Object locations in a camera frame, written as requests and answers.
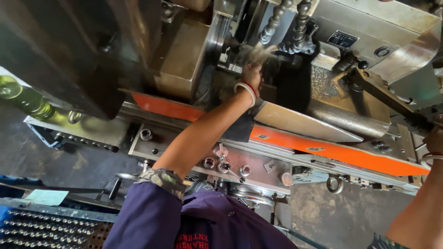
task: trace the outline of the dirty floor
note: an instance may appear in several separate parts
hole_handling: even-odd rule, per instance
[[[48,186],[111,189],[116,172],[140,171],[128,155],[87,147],[48,148],[23,123],[24,114],[1,102],[0,113],[0,175],[35,177]],[[122,191],[130,185],[123,182]],[[410,195],[351,184],[333,195],[325,183],[308,183],[294,185],[288,203],[293,230],[328,248],[358,249],[367,248],[374,232],[384,234],[411,200]]]

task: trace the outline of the white paper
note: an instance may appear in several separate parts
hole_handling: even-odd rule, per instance
[[[69,191],[36,189],[23,199],[16,199],[20,202],[34,203],[47,206],[58,206],[62,203]]]

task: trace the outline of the shirt sleeve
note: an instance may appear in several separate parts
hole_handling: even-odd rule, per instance
[[[105,249],[173,248],[186,186],[171,170],[148,169],[128,190]]]
[[[402,246],[394,241],[386,238],[385,236],[374,233],[374,239],[372,243],[368,246],[368,249],[409,249],[408,247]]]

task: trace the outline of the green bottle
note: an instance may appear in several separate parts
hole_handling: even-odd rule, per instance
[[[16,79],[8,75],[0,75],[0,98],[41,121],[48,120],[55,114],[55,108],[42,95],[20,85]]]

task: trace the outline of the camouflage sleeve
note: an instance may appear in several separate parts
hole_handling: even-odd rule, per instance
[[[385,236],[374,233],[374,240],[368,246],[368,249],[409,249],[386,238]]]
[[[153,183],[177,197],[182,203],[185,195],[186,185],[174,171],[169,169],[149,168],[141,173],[135,184]]]

